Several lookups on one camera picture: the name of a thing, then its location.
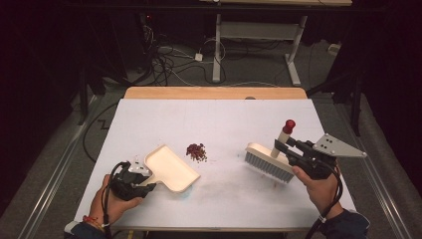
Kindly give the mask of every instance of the white table surface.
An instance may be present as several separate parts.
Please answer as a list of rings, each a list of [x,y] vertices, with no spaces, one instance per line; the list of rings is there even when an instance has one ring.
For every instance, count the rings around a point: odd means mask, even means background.
[[[249,142],[272,148],[286,120],[297,124],[294,139],[315,142],[324,134],[311,100],[121,100],[75,220],[89,213],[104,175],[117,163],[166,144],[201,177],[182,193],[158,184],[114,228],[307,229],[318,212],[304,185],[295,177],[283,183],[244,161]],[[205,145],[207,162],[186,156],[191,143]],[[345,183],[340,202],[355,209]]]

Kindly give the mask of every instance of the bracelet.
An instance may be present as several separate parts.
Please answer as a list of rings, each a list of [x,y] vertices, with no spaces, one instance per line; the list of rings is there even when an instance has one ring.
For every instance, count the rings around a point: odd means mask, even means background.
[[[104,230],[104,228],[97,223],[97,219],[98,219],[97,217],[91,217],[91,216],[84,216],[82,218],[82,220],[84,222],[90,223],[91,225],[96,226],[100,231],[102,231],[102,233],[106,233],[106,231]]]
[[[319,216],[319,218],[318,218],[322,223],[325,223],[325,221],[326,221],[326,218],[325,217],[322,217],[321,215]]]

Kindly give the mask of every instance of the table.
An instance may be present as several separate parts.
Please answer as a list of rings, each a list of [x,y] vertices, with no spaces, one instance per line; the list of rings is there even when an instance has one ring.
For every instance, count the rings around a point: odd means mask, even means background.
[[[221,0],[218,4],[273,4],[273,5],[322,5],[322,6],[350,6],[351,0]],[[221,14],[216,18],[215,34],[215,57],[213,65],[212,81],[220,82],[221,69],[221,38],[245,38],[245,39],[268,39],[268,40],[293,40],[293,47],[289,54],[285,54],[286,64],[294,86],[299,87],[301,80],[295,66],[295,56],[301,42],[308,16],[302,16],[298,24],[276,24],[256,22],[228,22],[222,21]]]
[[[303,184],[295,177],[285,184],[244,161],[247,143],[272,147],[286,119],[297,123],[295,139],[316,141],[323,135],[313,102],[302,89],[130,88],[118,105],[75,220],[87,214],[104,174],[117,163],[166,144],[201,177],[183,193],[158,184],[113,228],[307,230],[318,213]],[[185,152],[190,143],[201,142],[208,160],[198,163]],[[340,201],[354,209],[345,184]]]

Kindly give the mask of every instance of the dried leaves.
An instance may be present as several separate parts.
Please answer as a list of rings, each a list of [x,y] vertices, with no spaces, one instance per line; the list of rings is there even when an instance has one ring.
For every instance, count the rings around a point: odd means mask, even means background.
[[[192,160],[196,160],[198,163],[199,161],[207,161],[207,156],[204,148],[205,146],[202,143],[200,143],[199,145],[196,143],[192,143],[186,148],[186,155],[190,154],[190,158],[192,158]]]

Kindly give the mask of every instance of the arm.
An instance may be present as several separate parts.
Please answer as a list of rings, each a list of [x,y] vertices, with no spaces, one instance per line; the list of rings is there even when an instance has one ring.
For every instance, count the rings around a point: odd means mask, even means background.
[[[337,188],[335,176],[332,174],[327,179],[312,180],[298,166],[293,166],[292,171],[307,188],[310,200],[319,213],[328,208]],[[335,203],[325,219],[325,223],[319,229],[328,239],[366,238],[369,221],[361,214],[343,209],[339,202]]]
[[[103,180],[102,187],[97,191],[91,204],[90,215],[84,218],[83,222],[71,222],[65,227],[65,239],[104,239],[106,238],[103,229],[104,213],[102,206],[102,195],[108,184],[109,175]],[[141,197],[135,197],[124,201],[109,193],[108,197],[108,221],[112,225],[123,213],[142,202]]]

